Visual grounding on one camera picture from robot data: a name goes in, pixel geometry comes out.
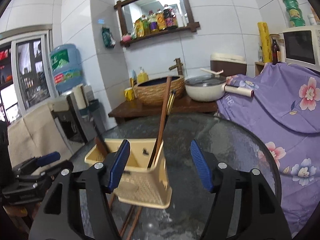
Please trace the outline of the yellow soap bottle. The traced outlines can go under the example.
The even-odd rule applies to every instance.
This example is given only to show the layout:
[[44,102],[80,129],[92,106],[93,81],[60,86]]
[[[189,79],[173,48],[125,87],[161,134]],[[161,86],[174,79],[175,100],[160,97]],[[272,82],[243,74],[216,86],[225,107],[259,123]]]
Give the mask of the yellow soap bottle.
[[140,67],[140,72],[137,75],[137,83],[141,84],[149,80],[148,74],[144,71],[142,67]]

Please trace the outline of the green wall packet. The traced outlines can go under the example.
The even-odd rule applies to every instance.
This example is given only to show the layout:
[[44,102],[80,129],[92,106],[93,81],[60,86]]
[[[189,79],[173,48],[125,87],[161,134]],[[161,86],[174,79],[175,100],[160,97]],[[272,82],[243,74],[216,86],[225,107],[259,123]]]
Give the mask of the green wall packet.
[[116,41],[113,38],[109,28],[102,27],[101,34],[104,42],[104,46],[107,49],[113,49],[116,45]]

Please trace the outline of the green instant noodle cups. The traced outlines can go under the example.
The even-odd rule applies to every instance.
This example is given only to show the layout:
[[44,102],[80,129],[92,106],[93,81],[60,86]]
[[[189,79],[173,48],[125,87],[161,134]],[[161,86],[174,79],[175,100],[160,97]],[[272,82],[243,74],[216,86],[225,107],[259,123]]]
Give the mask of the green instant noodle cups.
[[289,15],[290,27],[303,27],[305,21],[297,0],[282,0]]

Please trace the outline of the wooden framed wall shelf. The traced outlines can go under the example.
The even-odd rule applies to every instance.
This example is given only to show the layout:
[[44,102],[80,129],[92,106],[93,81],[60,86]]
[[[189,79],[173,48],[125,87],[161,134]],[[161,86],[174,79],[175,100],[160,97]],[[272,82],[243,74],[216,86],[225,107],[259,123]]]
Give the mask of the wooden framed wall shelf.
[[170,33],[196,32],[200,28],[189,0],[124,0],[117,1],[114,9],[119,17],[123,47]]

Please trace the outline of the round glass table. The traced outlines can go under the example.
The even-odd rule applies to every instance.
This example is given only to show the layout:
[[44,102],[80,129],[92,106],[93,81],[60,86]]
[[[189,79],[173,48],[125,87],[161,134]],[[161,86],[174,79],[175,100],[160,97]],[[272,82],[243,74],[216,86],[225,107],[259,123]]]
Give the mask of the round glass table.
[[[209,114],[171,114],[164,134],[164,155],[172,187],[167,209],[143,208],[131,239],[199,239],[208,219],[214,195],[206,191],[193,163],[190,144],[196,140],[204,151],[215,154],[232,168],[259,169],[278,199],[281,181],[265,144],[245,128]],[[121,228],[130,206],[115,200],[112,215]],[[125,236],[132,226],[135,208]]]

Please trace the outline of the white microwave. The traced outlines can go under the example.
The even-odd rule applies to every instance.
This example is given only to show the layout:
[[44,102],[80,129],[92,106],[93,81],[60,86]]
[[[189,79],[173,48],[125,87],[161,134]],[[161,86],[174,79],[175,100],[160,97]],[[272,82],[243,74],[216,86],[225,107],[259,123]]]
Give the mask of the white microwave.
[[319,25],[288,28],[283,37],[287,63],[319,72]]

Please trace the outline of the water dispenser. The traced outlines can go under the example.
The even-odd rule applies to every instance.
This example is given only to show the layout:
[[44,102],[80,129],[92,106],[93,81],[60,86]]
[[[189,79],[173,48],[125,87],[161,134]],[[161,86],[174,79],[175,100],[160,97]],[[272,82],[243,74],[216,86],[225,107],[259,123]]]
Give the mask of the water dispenser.
[[58,120],[68,140],[87,143],[97,132],[103,133],[105,126],[100,113],[101,103],[89,92],[88,107],[79,109],[71,91],[53,99],[49,106],[54,119]]

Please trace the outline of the bronze faucet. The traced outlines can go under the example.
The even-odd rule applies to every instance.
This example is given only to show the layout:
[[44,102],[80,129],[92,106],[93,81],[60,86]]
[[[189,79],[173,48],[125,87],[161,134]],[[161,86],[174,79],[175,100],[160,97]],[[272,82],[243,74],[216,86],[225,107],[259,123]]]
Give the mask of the bronze faucet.
[[183,76],[183,63],[181,62],[180,58],[174,59],[175,65],[169,67],[169,71],[177,69],[178,75]]

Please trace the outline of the brown wooden chopstick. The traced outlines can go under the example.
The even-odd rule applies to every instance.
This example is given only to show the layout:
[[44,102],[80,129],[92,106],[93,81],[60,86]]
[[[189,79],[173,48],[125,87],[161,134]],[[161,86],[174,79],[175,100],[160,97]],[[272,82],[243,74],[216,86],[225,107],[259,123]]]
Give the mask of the brown wooden chopstick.
[[111,198],[108,201],[108,205],[109,205],[110,209],[112,208],[112,205],[113,205],[113,202],[114,202],[115,198],[116,198],[116,195],[115,194],[111,194]]
[[139,217],[140,217],[140,214],[141,214],[141,212],[142,212],[142,209],[143,209],[142,206],[139,206],[139,207],[138,207],[137,213],[136,213],[135,218],[134,218],[133,223],[132,223],[132,227],[131,227],[128,235],[127,235],[126,240],[131,240],[132,235],[133,235],[133,233],[134,233],[134,231],[135,231],[135,228],[136,228],[136,226],[137,226],[137,224],[138,224]]
[[123,237],[125,235],[125,232],[127,230],[127,227],[129,226],[129,222],[133,216],[134,211],[135,211],[135,206],[131,205],[129,208],[129,211],[124,219],[124,222],[119,230],[120,237]]
[[156,161],[156,156],[157,156],[157,153],[159,151],[161,141],[162,141],[165,117],[167,114],[167,104],[168,104],[168,100],[169,100],[171,81],[172,81],[172,77],[168,76],[165,91],[164,91],[163,106],[162,106],[162,113],[161,113],[161,119],[160,119],[160,124],[159,124],[159,133],[158,133],[158,137],[157,137],[157,144],[155,147],[155,153],[153,156],[152,163],[154,163]]

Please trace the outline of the yellow cup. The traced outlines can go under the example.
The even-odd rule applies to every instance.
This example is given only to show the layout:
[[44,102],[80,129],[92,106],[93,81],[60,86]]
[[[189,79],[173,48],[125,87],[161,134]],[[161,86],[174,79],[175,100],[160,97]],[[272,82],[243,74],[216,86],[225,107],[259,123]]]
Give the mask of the yellow cup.
[[124,89],[124,96],[126,101],[135,100],[135,93],[132,87]]

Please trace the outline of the dark glass bottle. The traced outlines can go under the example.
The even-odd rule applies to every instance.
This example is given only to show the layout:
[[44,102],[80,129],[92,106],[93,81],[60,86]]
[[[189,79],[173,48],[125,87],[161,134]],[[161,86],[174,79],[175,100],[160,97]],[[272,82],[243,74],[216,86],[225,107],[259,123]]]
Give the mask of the dark glass bottle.
[[281,52],[277,44],[277,41],[274,38],[272,38],[271,49],[272,49],[272,64],[276,65],[281,60]]

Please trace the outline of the cream frying pan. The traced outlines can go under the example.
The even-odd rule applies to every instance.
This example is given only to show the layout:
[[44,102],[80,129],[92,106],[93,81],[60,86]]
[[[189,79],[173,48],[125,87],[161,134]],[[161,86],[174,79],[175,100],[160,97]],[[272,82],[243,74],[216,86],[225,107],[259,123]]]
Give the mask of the cream frying pan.
[[188,96],[199,102],[216,101],[226,93],[238,94],[249,98],[254,94],[253,89],[230,86],[227,84],[225,77],[213,74],[188,78],[184,84]]

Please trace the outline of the woven basin sink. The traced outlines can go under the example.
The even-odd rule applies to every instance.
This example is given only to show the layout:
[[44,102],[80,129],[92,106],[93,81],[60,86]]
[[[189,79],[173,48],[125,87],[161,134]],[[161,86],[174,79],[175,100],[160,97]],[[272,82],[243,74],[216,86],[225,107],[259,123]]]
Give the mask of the woven basin sink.
[[[147,106],[160,106],[163,103],[167,77],[161,77],[145,81],[133,87],[136,98]],[[176,98],[181,98],[184,94],[184,77],[181,75],[173,76],[170,90],[176,91]]]

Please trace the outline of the purple floral cloth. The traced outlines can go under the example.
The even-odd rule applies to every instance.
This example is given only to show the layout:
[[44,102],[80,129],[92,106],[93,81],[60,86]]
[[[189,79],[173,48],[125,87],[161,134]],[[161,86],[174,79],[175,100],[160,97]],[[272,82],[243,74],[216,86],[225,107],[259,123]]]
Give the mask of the purple floral cloth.
[[253,90],[227,93],[219,112],[255,134],[271,153],[281,178],[281,206],[293,236],[319,204],[319,74],[296,64],[265,64],[256,77],[227,77]]

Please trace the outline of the yellow foil roll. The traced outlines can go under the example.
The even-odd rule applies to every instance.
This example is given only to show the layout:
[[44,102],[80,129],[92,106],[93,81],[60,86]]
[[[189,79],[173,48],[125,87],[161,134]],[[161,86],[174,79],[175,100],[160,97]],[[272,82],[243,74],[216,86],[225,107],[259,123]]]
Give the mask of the yellow foil roll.
[[266,22],[258,22],[257,26],[259,29],[264,62],[272,62],[271,40],[268,25]]

